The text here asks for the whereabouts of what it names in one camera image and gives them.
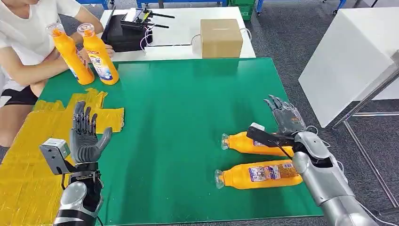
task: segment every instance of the green crate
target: green crate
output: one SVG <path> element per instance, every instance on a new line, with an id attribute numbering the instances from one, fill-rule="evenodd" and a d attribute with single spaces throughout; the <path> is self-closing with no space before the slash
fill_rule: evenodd
<path id="1" fill-rule="evenodd" d="M 254 5 L 255 4 L 255 0 L 229 0 L 229 6 L 234 5 L 234 6 L 238 6 L 238 5 Z"/>
<path id="2" fill-rule="evenodd" d="M 239 11 L 241 12 L 241 16 L 243 20 L 251 20 L 252 10 L 254 9 L 254 5 L 233 5 L 229 4 L 229 6 L 238 6 Z"/>

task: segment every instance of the white t-shirt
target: white t-shirt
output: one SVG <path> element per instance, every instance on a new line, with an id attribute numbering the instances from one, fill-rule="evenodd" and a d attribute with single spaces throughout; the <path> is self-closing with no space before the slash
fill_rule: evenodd
<path id="1" fill-rule="evenodd" d="M 37 65 L 54 49 L 46 27 L 60 22 L 58 14 L 75 17 L 79 9 L 80 4 L 75 0 L 39 0 L 36 5 L 30 5 L 29 18 L 22 19 L 0 0 L 0 48 L 12 47 L 22 64 Z M 23 88 L 1 68 L 0 94 L 5 89 L 21 91 Z M 7 102 L 6 98 L 0 97 L 0 106 Z"/>

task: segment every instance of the black shorts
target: black shorts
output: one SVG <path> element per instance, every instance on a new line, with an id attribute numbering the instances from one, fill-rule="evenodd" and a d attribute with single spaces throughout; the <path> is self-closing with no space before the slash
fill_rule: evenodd
<path id="1" fill-rule="evenodd" d="M 21 91 L 14 89 L 5 89 L 2 97 L 11 97 L 4 105 L 35 105 L 37 96 L 31 90 L 31 86 L 25 87 Z"/>

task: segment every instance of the detergent bottle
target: detergent bottle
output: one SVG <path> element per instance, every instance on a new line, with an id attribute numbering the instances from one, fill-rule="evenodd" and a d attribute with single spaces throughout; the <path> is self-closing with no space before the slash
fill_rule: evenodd
<path id="1" fill-rule="evenodd" d="M 115 84 L 119 80 L 118 72 L 105 49 L 104 42 L 96 36 L 94 26 L 81 24 L 78 33 L 83 36 L 83 46 L 101 81 L 107 85 Z"/>
<path id="2" fill-rule="evenodd" d="M 222 134 L 222 149 L 226 150 L 231 148 L 237 150 L 241 153 L 249 154 L 267 154 L 275 156 L 286 156 L 279 147 L 268 147 L 257 141 L 254 141 L 247 137 L 247 132 L 241 132 L 236 135 Z M 294 156 L 291 146 L 283 146 L 284 151 L 287 152 L 289 156 Z"/>
<path id="3" fill-rule="evenodd" d="M 80 56 L 76 49 L 75 41 L 66 35 L 62 24 L 50 24 L 46 27 L 46 30 L 53 37 L 54 45 L 78 82 L 82 85 L 92 83 L 94 74 L 88 67 L 88 62 Z"/>
<path id="4" fill-rule="evenodd" d="M 226 171 L 215 171 L 216 187 L 237 189 L 293 186 L 302 182 L 292 160 L 241 164 Z"/>

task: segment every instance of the robotic arm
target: robotic arm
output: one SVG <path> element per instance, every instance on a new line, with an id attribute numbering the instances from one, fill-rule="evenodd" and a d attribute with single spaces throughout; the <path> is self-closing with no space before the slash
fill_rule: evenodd
<path id="1" fill-rule="evenodd" d="M 54 220 L 55 226 L 94 226 L 103 204 L 101 189 L 104 187 L 98 170 L 98 159 L 109 143 L 112 128 L 104 131 L 100 140 L 96 135 L 96 118 L 90 122 L 90 107 L 84 112 L 85 102 L 78 102 L 70 131 L 71 151 L 64 140 L 50 138 L 40 146 L 49 167 L 55 175 L 63 175 L 61 206 Z M 72 166 L 65 158 L 72 154 Z M 64 187 L 65 174 L 71 174 Z"/>
<path id="2" fill-rule="evenodd" d="M 270 147 L 293 147 L 293 165 L 330 225 L 377 226 L 356 200 L 324 142 L 315 133 L 306 131 L 298 110 L 277 97 L 271 98 L 274 103 L 269 100 L 267 103 L 279 125 L 278 135 L 266 133 L 253 123 L 247 136 Z"/>

